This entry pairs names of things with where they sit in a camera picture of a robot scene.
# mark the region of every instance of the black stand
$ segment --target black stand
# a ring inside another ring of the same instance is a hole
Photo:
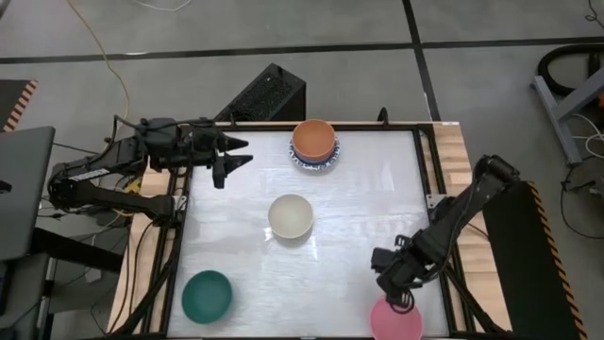
[[[34,229],[30,251],[113,273],[122,269],[122,256],[40,228]]]

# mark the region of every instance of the white table surface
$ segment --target white table surface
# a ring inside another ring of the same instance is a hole
[[[411,132],[340,131],[333,169],[313,174],[288,155],[291,132],[232,132],[249,146],[233,154],[254,160],[213,188],[205,168],[193,173],[171,336],[371,336],[369,313],[383,295],[370,269],[374,247],[393,247],[397,234],[428,224]],[[267,215],[285,194],[314,209],[312,231],[296,243],[276,239]],[[203,270],[224,273],[233,286],[226,316],[198,325],[183,313],[187,280]],[[447,336],[440,283],[414,290],[425,336]]]

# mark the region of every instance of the orange and black striped tape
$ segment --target orange and black striped tape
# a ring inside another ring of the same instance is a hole
[[[14,129],[17,128],[17,124],[25,112],[25,107],[27,106],[27,103],[29,103],[29,100],[31,100],[31,96],[34,94],[34,91],[36,91],[37,87],[37,80],[30,80],[27,85],[25,85],[23,91],[21,92],[21,96],[19,96],[19,100],[17,100],[14,108],[12,108],[12,112],[10,113],[7,123],[4,125],[5,132],[14,131]]]
[[[577,330],[579,331],[579,338],[580,340],[587,340],[587,333],[585,332],[585,327],[583,327],[583,321],[581,320],[579,307],[577,307],[573,290],[570,287],[570,284],[568,283],[568,279],[566,278],[566,272],[562,267],[562,260],[560,259],[560,254],[558,253],[558,248],[556,247],[556,241],[554,241],[554,236],[551,233],[551,228],[549,227],[549,223],[547,222],[547,217],[545,217],[545,209],[543,203],[541,202],[541,198],[539,198],[539,192],[535,187],[535,183],[527,182],[527,184],[530,186],[530,191],[532,192],[535,204],[537,205],[537,212],[539,212],[541,216],[541,224],[544,227],[545,237],[547,238],[547,242],[549,243],[549,250],[551,251],[552,257],[554,258],[554,264],[558,269],[558,275],[560,275],[562,287],[566,292],[566,300],[568,301],[570,312],[575,318],[575,325],[577,326]]]

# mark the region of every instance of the black box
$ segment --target black box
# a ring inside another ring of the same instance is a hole
[[[216,115],[216,122],[304,121],[306,82],[271,63]]]

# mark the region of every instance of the white bowl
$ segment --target white bowl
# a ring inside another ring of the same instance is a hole
[[[268,221],[277,236],[298,238],[312,227],[312,206],[301,195],[283,195],[271,204]]]

